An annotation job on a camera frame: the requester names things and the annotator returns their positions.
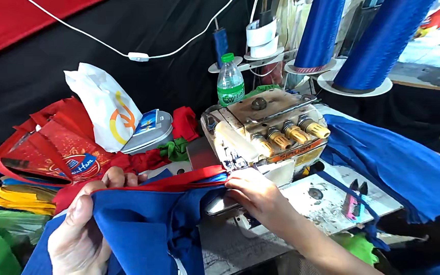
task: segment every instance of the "printed logo on bag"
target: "printed logo on bag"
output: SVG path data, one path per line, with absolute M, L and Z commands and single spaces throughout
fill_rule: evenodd
M 99 162 L 96 157 L 90 154 L 73 155 L 65 157 L 65 164 L 69 167 L 71 174 L 74 176 L 74 181 L 82 181 L 87 178 L 92 178 L 98 174 L 100 170 Z M 59 176 L 65 177 L 65 174 L 60 169 L 52 164 L 49 170 L 57 173 Z
M 125 105 L 125 103 L 123 103 L 122 98 L 121 98 L 121 94 L 122 93 L 120 91 L 116 91 L 116 100 L 118 101 L 118 103 L 120 103 L 120 105 L 123 107 L 123 109 L 125 109 L 125 111 L 127 111 L 127 113 L 130 115 L 130 117 L 128 117 L 124 114 L 120 114 L 119 110 L 115 109 L 112 116 L 109 118 L 109 129 L 112 132 L 113 137 L 119 143 L 125 145 L 127 143 L 127 141 L 125 139 L 123 139 L 120 136 L 120 134 L 118 133 L 118 130 L 116 129 L 116 120 L 118 118 L 118 115 L 120 115 L 120 117 L 126 121 L 126 123 L 123 123 L 123 125 L 126 128 L 132 128 L 132 130 L 133 130 L 132 133 L 135 133 L 135 116 L 133 115 L 131 110 Z

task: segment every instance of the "thread spool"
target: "thread spool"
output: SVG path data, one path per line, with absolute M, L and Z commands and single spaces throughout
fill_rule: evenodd
M 324 69 L 334 51 L 344 0 L 314 0 L 298 53 L 291 69 L 298 73 L 317 73 Z
M 319 77 L 330 85 L 328 89 L 323 88 L 355 97 L 389 91 L 392 85 L 387 76 L 433 2 L 386 0 L 349 58 L 333 77 L 333 83 L 330 72 Z

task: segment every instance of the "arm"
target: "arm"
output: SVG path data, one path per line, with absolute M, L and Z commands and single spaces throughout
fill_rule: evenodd
M 234 171 L 225 187 L 272 233 L 289 242 L 325 274 L 381 274 L 339 246 L 300 215 L 276 185 L 252 168 Z

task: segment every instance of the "red plastic bag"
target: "red plastic bag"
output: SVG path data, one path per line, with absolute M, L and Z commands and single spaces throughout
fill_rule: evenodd
M 22 182 L 8 167 L 38 175 L 64 178 L 73 185 L 104 173 L 112 157 L 94 141 L 93 125 L 75 97 L 52 103 L 15 126 L 16 132 L 0 146 L 0 173 Z M 62 184 L 42 184 L 63 186 Z

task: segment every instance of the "yellow fabric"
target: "yellow fabric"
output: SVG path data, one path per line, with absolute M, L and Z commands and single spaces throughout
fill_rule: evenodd
M 54 215 L 52 199 L 56 191 L 27 184 L 0 187 L 0 206 L 30 211 L 41 215 Z

